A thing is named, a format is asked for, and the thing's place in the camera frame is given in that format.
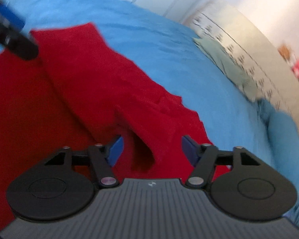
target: red cloth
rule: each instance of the red cloth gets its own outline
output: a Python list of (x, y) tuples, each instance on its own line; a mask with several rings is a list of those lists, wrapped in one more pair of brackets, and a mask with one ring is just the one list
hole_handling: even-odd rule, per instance
[(227, 173), (227, 172), (230, 172), (230, 169), (226, 166), (226, 165), (218, 165), (216, 166), (216, 169), (215, 169), (215, 173), (214, 173), (214, 176), (212, 178), (212, 182), (214, 180), (216, 180), (219, 176)]
[(210, 141), (180, 97), (111, 50), (92, 24), (32, 34), (37, 59), (0, 54), (0, 229), (13, 219), (9, 183), (64, 145), (79, 150), (121, 134), (119, 179), (188, 177), (181, 136)]

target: screw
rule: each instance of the screw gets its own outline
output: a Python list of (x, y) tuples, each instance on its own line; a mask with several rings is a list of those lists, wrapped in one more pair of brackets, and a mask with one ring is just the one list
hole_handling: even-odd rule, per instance
[(9, 45), (11, 38), (9, 36), (6, 37), (4, 43), (7, 45)]
[(204, 179), (197, 176), (193, 176), (188, 179), (188, 182), (192, 185), (201, 185), (204, 183)]
[(104, 177), (101, 179), (101, 183), (104, 185), (113, 185), (116, 183), (116, 179), (114, 177)]

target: blue blanket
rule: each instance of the blue blanket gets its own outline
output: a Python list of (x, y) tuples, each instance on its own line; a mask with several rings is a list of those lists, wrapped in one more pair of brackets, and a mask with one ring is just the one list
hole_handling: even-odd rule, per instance
[[(26, 19), (26, 32), (94, 22), (114, 50), (198, 112), (216, 146), (222, 150), (247, 148), (289, 178), (299, 192), (299, 137), (292, 120), (283, 114), (279, 121), (275, 118), (268, 132), (273, 109), (266, 103), (247, 101), (195, 46), (196, 35), (189, 28), (120, 0), (6, 1)], [(288, 148), (276, 128), (280, 121), (285, 135), (293, 134)]]

